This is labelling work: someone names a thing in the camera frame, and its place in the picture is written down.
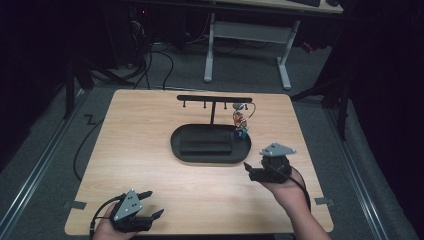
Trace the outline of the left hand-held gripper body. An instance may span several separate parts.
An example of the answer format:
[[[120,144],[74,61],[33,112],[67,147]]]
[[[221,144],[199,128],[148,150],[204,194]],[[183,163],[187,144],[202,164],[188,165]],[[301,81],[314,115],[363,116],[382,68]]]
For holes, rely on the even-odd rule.
[[[151,228],[152,221],[137,216],[142,209],[142,200],[136,194],[134,189],[129,190],[112,210],[109,220],[115,230],[127,233],[148,231]]]

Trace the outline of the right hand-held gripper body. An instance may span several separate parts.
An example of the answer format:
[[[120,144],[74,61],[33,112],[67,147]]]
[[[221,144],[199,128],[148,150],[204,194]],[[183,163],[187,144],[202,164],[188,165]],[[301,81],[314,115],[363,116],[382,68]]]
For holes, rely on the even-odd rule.
[[[288,155],[295,154],[296,150],[279,143],[271,143],[260,151],[261,168],[249,167],[251,181],[263,183],[284,183],[292,174]]]

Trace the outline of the bunch of colourful key tags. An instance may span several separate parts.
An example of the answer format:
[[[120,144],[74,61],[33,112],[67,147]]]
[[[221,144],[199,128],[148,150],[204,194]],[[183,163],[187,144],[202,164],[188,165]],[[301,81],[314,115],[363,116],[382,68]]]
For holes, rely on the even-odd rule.
[[[248,136],[248,121],[256,112],[256,104],[243,103],[243,110],[234,110],[232,114],[233,125],[235,127],[234,137],[236,139],[246,139]]]

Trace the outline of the black key holder with tray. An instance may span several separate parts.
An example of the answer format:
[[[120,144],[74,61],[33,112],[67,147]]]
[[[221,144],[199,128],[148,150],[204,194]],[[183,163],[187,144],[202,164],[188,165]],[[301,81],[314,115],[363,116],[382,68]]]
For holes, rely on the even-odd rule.
[[[215,122],[217,104],[222,104],[227,110],[227,105],[233,103],[251,103],[250,97],[224,97],[224,96],[198,96],[198,95],[178,95],[177,99],[186,106],[187,102],[200,102],[206,108],[211,105],[210,120],[208,123],[189,123],[179,126],[170,137],[171,150],[181,161],[186,163],[199,164],[238,164],[242,162],[251,150],[251,138],[248,134],[246,139],[236,139],[234,137],[235,127],[232,124],[217,124]],[[226,155],[183,155],[180,152],[180,136],[183,132],[192,131],[225,131],[229,134],[232,143],[232,152]]]

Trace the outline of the person's left hand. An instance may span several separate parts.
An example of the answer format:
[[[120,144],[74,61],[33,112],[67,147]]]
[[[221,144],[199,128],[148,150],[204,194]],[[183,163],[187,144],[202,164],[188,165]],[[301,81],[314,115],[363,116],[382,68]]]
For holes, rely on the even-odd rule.
[[[103,219],[97,225],[92,240],[131,240],[137,232],[120,232],[113,228],[109,216],[115,207],[115,203],[108,207]]]

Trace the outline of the person's right hand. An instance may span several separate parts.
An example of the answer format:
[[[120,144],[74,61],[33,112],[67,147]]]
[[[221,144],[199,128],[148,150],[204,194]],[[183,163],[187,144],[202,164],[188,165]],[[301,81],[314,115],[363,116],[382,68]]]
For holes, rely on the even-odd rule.
[[[262,183],[269,190],[277,203],[286,211],[295,205],[307,205],[307,198],[304,194],[303,178],[297,170],[293,170],[290,178],[282,183]]]

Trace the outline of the black metal stand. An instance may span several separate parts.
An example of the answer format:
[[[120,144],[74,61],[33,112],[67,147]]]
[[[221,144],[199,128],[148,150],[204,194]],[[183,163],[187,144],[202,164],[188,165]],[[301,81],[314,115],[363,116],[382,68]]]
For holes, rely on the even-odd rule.
[[[91,71],[97,71],[107,79],[112,80],[118,84],[131,85],[123,77],[120,77],[110,70],[95,64],[85,58],[71,57],[66,66],[66,103],[64,118],[69,119],[75,108],[75,81],[77,81],[83,90],[92,90],[94,88],[94,81]]]
[[[346,71],[330,70],[324,67],[313,87],[291,96],[292,101],[299,101],[309,96],[322,96],[321,106],[336,109],[336,130],[342,140],[346,140],[345,127],[348,117],[347,107],[352,78]]]

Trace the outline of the white-legged desk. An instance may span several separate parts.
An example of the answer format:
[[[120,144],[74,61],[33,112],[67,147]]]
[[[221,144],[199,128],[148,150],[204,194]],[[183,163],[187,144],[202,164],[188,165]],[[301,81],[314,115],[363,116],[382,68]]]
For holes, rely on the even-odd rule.
[[[248,7],[252,10],[283,10],[288,13],[323,14],[324,16],[340,16],[344,9],[340,6],[332,7],[326,0],[320,0],[320,7],[311,7],[287,0],[211,0],[212,7],[219,5]],[[209,83],[213,79],[214,43],[216,38],[246,40],[254,42],[282,44],[282,55],[276,58],[276,64],[280,73],[281,82],[285,90],[292,88],[288,76],[286,61],[296,38],[301,20],[296,17],[293,23],[287,27],[269,24],[241,23],[231,20],[216,20],[215,14],[209,18],[208,52],[205,62],[204,81]]]

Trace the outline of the black keyboard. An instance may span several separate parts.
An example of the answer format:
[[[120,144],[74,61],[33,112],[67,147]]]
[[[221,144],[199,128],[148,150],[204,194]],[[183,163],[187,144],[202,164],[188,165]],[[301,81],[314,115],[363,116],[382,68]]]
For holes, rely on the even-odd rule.
[[[320,3],[321,3],[320,0],[287,0],[287,1],[303,4],[303,5],[311,6],[311,7],[320,7]]]

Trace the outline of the aluminium floor rail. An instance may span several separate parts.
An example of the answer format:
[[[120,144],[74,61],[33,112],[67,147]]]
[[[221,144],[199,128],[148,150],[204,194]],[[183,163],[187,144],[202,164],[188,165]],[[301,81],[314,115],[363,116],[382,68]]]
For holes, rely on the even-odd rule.
[[[324,114],[327,121],[329,122],[332,132],[335,135],[338,145],[342,151],[342,155],[347,167],[348,176],[351,181],[351,185],[355,191],[362,212],[367,220],[370,230],[375,240],[389,240],[387,232],[381,222],[380,216],[377,213],[374,201],[372,200],[364,181],[360,175],[360,172],[355,164],[353,155],[351,154],[348,144],[339,134],[337,128],[337,120],[335,113],[332,110],[324,109]]]
[[[0,239],[6,239],[14,228],[47,171],[75,112],[89,94],[90,90],[82,89],[72,94],[74,106],[66,116],[66,91],[60,91],[0,174]]]

